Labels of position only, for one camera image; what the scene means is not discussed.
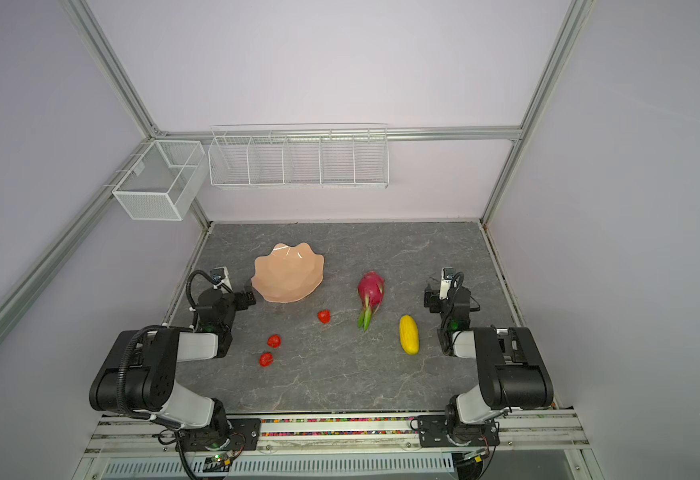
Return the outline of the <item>fake yellow melon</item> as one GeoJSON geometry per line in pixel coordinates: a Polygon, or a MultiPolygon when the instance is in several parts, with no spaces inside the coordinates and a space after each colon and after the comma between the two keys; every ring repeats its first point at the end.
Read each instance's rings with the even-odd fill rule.
{"type": "Polygon", "coordinates": [[[399,340],[407,355],[417,355],[420,349],[419,330],[416,321],[409,315],[401,317],[399,322],[399,340]]]}

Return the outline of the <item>fake red cherry front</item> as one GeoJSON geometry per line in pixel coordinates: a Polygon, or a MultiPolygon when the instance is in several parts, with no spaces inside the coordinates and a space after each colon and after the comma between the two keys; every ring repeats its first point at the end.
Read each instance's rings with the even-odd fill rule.
{"type": "Polygon", "coordinates": [[[279,348],[282,344],[281,337],[279,335],[272,335],[267,340],[267,345],[270,348],[279,348]]]}

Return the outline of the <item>fake red cherry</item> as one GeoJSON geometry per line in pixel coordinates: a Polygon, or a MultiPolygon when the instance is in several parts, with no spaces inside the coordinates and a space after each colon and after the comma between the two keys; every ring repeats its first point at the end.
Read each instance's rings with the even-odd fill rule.
{"type": "Polygon", "coordinates": [[[331,314],[329,310],[320,311],[317,314],[319,321],[323,324],[328,324],[331,321],[331,314]]]}
{"type": "Polygon", "coordinates": [[[279,335],[272,335],[267,340],[267,345],[270,348],[279,348],[282,344],[281,337],[279,335]]]}

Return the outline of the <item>fake pink dragon fruit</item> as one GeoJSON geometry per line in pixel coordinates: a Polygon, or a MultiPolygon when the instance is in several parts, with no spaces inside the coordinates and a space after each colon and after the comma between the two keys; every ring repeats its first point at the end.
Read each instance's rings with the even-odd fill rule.
{"type": "Polygon", "coordinates": [[[369,329],[373,315],[384,299],[384,283],[385,280],[376,272],[368,272],[358,284],[357,291],[361,300],[358,327],[363,331],[369,329]]]}

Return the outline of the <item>fake red strawberry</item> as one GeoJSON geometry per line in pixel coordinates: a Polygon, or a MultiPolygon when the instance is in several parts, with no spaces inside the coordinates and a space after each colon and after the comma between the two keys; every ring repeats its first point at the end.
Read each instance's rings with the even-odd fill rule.
{"type": "Polygon", "coordinates": [[[270,352],[263,353],[259,358],[259,365],[261,367],[268,367],[274,362],[274,357],[270,352]]]}

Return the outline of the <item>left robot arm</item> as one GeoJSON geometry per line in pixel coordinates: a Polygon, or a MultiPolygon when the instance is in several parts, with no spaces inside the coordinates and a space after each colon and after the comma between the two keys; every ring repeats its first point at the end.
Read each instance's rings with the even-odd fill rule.
{"type": "Polygon", "coordinates": [[[193,327],[152,325],[121,332],[92,382],[91,407],[164,427],[183,452],[253,451],[257,419],[231,420],[223,403],[176,380],[177,365],[226,356],[235,315],[256,303],[251,288],[209,289],[194,307],[193,327]]]}

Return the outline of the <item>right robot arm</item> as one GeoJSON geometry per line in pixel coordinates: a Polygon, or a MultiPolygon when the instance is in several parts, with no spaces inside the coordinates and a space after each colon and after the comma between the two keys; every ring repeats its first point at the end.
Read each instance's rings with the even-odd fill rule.
{"type": "Polygon", "coordinates": [[[475,362],[477,383],[454,395],[444,412],[416,418],[419,443],[435,447],[495,447],[499,418],[513,409],[553,403],[553,385],[531,331],[526,327],[473,327],[470,291],[452,286],[445,296],[431,287],[424,306],[440,315],[442,352],[475,362]]]}

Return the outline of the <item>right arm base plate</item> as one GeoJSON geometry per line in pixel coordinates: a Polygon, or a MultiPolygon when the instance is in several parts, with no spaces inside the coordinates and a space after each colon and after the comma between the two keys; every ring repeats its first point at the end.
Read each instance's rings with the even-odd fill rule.
{"type": "Polygon", "coordinates": [[[495,447],[500,444],[497,422],[466,424],[445,414],[419,415],[410,421],[425,448],[495,447]]]}

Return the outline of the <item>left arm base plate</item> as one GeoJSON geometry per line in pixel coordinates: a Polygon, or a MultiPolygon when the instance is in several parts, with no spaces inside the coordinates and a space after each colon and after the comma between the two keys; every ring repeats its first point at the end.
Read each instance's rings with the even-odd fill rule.
{"type": "Polygon", "coordinates": [[[222,432],[211,426],[182,430],[177,440],[177,449],[185,453],[252,451],[257,448],[261,426],[261,418],[242,417],[228,420],[222,432]]]}

